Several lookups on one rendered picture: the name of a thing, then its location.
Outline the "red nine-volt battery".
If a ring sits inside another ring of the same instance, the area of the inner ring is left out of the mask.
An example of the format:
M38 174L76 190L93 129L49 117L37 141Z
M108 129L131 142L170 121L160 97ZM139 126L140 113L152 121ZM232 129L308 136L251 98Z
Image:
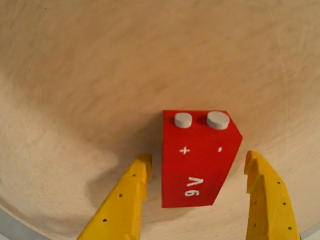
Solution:
M213 205L242 139L227 111L163 110L162 208Z

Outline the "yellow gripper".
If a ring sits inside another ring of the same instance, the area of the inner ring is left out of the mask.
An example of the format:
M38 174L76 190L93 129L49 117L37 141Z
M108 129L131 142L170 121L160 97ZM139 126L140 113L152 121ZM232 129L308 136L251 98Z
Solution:
M245 240L300 240L286 184L258 152L246 154L244 174L250 194ZM152 154L127 168L76 240L140 240L142 201L152 180Z

